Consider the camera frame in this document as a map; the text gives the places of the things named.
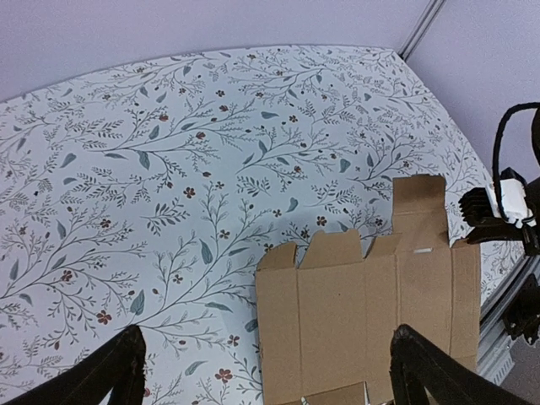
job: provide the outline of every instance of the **red flower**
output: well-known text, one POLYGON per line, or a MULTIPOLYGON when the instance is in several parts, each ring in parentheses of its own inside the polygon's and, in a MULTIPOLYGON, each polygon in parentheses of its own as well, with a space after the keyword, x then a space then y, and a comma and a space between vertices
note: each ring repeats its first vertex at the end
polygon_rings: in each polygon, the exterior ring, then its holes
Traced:
POLYGON ((215 375, 217 380, 221 380, 224 384, 227 384, 229 380, 232 380, 233 375, 230 373, 230 370, 219 369, 219 374, 215 375))
POLYGON ((107 314, 105 312, 105 310, 101 310, 101 312, 96 315, 97 318, 98 318, 98 323, 102 323, 104 325, 106 325, 107 323, 109 323, 109 321, 112 321, 112 316, 110 316, 109 314, 107 314))
POLYGON ((238 341, 240 340, 240 336, 229 336, 228 344, 232 344, 233 346, 238 346, 238 341))

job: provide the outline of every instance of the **black cable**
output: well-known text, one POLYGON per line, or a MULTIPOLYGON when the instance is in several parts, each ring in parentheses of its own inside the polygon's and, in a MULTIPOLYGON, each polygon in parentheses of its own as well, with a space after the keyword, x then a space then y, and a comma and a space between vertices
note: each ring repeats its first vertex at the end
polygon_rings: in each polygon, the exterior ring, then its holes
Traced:
POLYGON ((497 128, 497 134, 495 135, 495 144, 493 147, 493 162, 492 162, 492 171, 493 171, 493 183, 495 187, 495 196, 497 197, 497 206, 499 207, 500 216, 504 221, 508 220, 508 216, 505 213, 503 208, 503 198, 502 191, 500 188, 500 173, 499 173, 499 155, 500 155, 500 145, 503 140, 503 132, 505 131, 506 124, 510 118, 519 111, 531 110, 531 109, 540 109, 540 103, 525 103, 514 105, 503 115, 499 122, 499 127, 497 128))

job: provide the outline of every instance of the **floral backdrop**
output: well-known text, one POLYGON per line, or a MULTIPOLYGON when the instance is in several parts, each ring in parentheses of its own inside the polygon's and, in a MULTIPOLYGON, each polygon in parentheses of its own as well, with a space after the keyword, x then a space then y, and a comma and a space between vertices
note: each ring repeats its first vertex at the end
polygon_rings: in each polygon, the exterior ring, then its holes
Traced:
MULTIPOLYGON (((144 403, 262 403, 254 270, 293 240, 391 232, 392 177, 488 172, 388 49, 272 46, 91 73, 0 105, 0 398, 124 326, 144 403)), ((521 254, 483 246, 482 298, 521 254)))

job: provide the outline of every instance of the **leaf print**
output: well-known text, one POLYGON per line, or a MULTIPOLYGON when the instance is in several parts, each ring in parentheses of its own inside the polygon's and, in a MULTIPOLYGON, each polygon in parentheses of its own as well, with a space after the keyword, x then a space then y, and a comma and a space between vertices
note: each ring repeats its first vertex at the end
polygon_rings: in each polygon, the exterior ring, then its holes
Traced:
POLYGON ((200 239, 200 241, 202 261, 204 264, 210 264, 213 261, 212 252, 204 240, 200 239))
POLYGON ((267 145, 265 145, 263 141, 259 141, 259 149, 261 150, 262 154, 267 154, 268 152, 267 145))
POLYGON ((292 213, 296 207, 298 207, 298 200, 294 197, 291 197, 289 200, 289 208, 287 208, 288 213, 292 213))
POLYGON ((146 170, 150 169, 149 154, 140 150, 138 150, 137 153, 138 153, 138 163, 140 163, 144 169, 146 170))
POLYGON ((158 103, 161 103, 163 100, 165 100, 165 97, 167 96, 167 92, 165 91, 160 97, 155 99, 158 103))
POLYGON ((30 296, 28 294, 19 294, 19 298, 22 299, 22 300, 25 300, 26 302, 28 302, 30 305, 34 305, 32 304, 32 299, 30 298, 30 296))
POLYGON ((207 363, 206 361, 196 361, 192 363, 188 368, 186 368, 186 371, 184 371, 184 375, 193 375, 196 369, 198 369, 201 365, 204 363, 207 363))
POLYGON ((107 158, 113 158, 113 159, 127 159, 126 157, 122 156, 121 154, 105 154, 107 158))
POLYGON ((232 312, 232 310, 227 305, 220 304, 219 302, 208 302, 204 306, 206 306, 207 308, 215 308, 216 310, 220 311, 232 312))
POLYGON ((19 142, 17 143, 17 152, 20 151, 20 149, 24 146, 26 143, 26 138, 21 138, 19 142))
POLYGON ((141 292, 138 293, 137 298, 133 300, 129 311, 136 316, 141 315, 144 312, 144 290, 141 289, 141 292))
POLYGON ((71 162, 73 162, 76 158, 77 158, 77 156, 75 156, 74 154, 67 154, 66 157, 64 158, 64 161, 63 161, 62 165, 60 166, 60 168, 62 169, 64 167, 66 167, 71 162))
POLYGON ((274 112, 266 112, 266 111, 261 112, 261 117, 264 118, 265 120, 274 118, 275 116, 279 116, 279 114, 276 114, 274 112))
POLYGON ((256 318, 252 319, 249 322, 247 322, 246 325, 244 326, 244 328, 246 329, 247 332, 253 332, 258 327, 259 327, 259 322, 258 322, 258 320, 256 318))
POLYGON ((15 261, 13 266, 11 267, 11 271, 9 272, 9 278, 12 280, 16 280, 17 276, 19 275, 19 259, 15 261))
POLYGON ((183 125, 182 128, 180 128, 182 131, 185 131, 195 125, 195 122, 189 122, 186 125, 183 125))
POLYGON ((251 162, 252 159, 253 159, 253 154, 250 154, 250 155, 246 158, 246 160, 244 160, 244 161, 242 162, 242 164, 243 164, 243 165, 247 165, 248 163, 251 162))
POLYGON ((54 263, 51 267, 51 270, 56 270, 57 268, 59 268, 62 264, 64 264, 64 262, 66 261, 66 255, 60 257, 56 263, 54 263))
POLYGON ((339 172, 345 173, 345 170, 347 170, 351 165, 351 162, 349 162, 346 159, 339 160, 339 172))
POLYGON ((229 256, 234 256, 240 253, 241 251, 245 251, 246 249, 249 249, 247 247, 241 247, 240 249, 234 249, 233 251, 229 252, 229 256))
POLYGON ((346 224, 344 224, 343 222, 337 222, 339 224, 339 228, 341 228, 341 231, 342 232, 347 232, 348 231, 348 226, 346 224))
POLYGON ((156 125, 152 132, 148 135, 150 139, 156 139, 159 136, 159 125, 156 125))
POLYGON ((66 228, 64 227, 64 225, 62 225, 62 222, 60 222, 58 219, 57 219, 57 231, 58 231, 58 235, 60 236, 60 239, 64 239, 66 237, 66 228))

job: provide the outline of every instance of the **cardboard box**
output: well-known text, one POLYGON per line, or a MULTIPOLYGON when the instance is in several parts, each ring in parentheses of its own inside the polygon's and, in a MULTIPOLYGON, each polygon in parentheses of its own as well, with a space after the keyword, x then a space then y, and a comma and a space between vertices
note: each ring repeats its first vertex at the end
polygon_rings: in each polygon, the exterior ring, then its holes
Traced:
POLYGON ((407 323, 475 370, 479 246, 448 246, 445 180, 394 179, 393 234, 366 258, 356 229, 314 234, 299 268, 295 243, 256 272, 266 405, 371 404, 392 399, 390 342, 407 323))

